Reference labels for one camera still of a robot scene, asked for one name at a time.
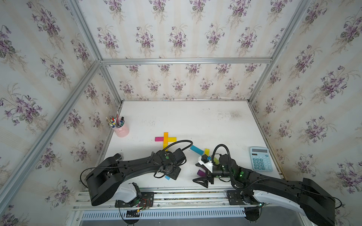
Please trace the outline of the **teal long block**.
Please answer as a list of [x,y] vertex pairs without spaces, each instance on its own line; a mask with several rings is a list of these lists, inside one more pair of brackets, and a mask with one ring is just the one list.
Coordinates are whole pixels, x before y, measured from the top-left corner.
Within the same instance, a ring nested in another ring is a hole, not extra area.
[[193,152],[199,154],[200,156],[202,156],[204,154],[204,151],[201,150],[200,148],[196,147],[196,146],[191,146],[190,150],[192,150]]

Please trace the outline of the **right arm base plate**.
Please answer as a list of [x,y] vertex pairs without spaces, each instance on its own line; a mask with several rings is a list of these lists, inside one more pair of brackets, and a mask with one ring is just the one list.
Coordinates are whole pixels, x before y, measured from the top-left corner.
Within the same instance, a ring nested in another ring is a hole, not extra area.
[[248,208],[261,208],[267,205],[265,202],[260,202],[254,197],[254,190],[252,189],[243,191],[227,190],[226,197],[229,205],[246,206]]

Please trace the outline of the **orange-yellow long block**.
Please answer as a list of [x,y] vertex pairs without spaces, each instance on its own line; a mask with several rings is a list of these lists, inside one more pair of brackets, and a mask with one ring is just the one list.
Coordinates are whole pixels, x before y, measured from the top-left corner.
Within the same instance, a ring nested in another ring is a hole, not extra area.
[[164,132],[163,143],[168,144],[168,132]]

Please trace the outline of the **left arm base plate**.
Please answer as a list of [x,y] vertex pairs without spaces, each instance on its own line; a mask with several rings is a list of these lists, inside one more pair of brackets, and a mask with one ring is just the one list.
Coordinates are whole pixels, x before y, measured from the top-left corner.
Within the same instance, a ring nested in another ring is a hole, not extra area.
[[154,202],[154,192],[141,192],[141,195],[137,196],[134,200],[130,202],[124,202],[121,200],[116,200],[116,208],[149,208],[153,206]]

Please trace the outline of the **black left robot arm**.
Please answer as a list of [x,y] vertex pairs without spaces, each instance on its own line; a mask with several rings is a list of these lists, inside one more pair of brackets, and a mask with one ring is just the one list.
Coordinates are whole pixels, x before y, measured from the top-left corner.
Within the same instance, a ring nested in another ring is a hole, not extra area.
[[183,151],[152,152],[149,157],[130,161],[118,160],[119,154],[106,158],[85,178],[92,206],[101,205],[110,200],[119,186],[125,181],[148,173],[159,172],[177,180],[181,165],[186,161]]

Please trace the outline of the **magenta block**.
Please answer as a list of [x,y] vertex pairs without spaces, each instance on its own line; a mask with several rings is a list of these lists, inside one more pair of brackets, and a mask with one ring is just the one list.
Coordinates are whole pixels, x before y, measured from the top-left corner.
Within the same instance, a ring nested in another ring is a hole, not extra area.
[[163,137],[155,137],[155,141],[156,142],[163,142],[164,138]]

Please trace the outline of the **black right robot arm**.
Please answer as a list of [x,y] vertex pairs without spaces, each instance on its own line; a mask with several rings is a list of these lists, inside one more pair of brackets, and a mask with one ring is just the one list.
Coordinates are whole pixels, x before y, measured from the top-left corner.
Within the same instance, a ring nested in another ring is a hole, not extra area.
[[311,179],[288,181],[260,174],[240,167],[228,154],[221,155],[219,163],[203,155],[196,163],[205,171],[193,182],[208,188],[219,178],[231,183],[226,192],[230,205],[248,205],[246,218],[256,221],[265,204],[273,204],[306,216],[318,226],[335,224],[336,199]]

